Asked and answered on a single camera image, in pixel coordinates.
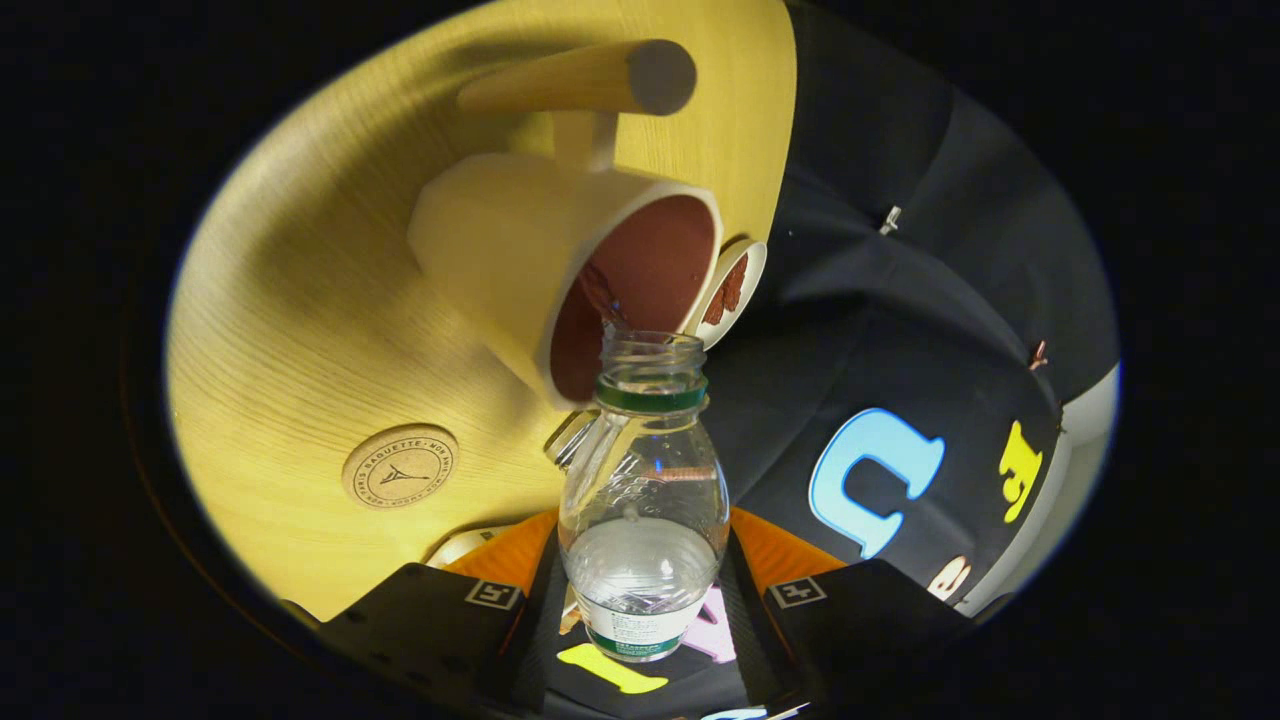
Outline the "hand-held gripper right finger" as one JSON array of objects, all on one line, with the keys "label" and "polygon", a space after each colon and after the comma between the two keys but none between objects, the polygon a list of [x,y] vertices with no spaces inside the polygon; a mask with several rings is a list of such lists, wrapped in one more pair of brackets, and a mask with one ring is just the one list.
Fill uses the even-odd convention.
[{"label": "hand-held gripper right finger", "polygon": [[748,698],[771,711],[900,714],[977,628],[893,565],[844,562],[741,509],[721,580]]}]

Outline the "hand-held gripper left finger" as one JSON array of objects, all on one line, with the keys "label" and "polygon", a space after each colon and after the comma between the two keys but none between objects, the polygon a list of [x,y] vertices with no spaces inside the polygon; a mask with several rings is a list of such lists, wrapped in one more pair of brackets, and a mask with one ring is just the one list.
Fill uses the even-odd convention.
[{"label": "hand-held gripper left finger", "polygon": [[321,623],[321,641],[447,716],[535,715],[556,520],[539,512],[445,568],[407,562]]}]

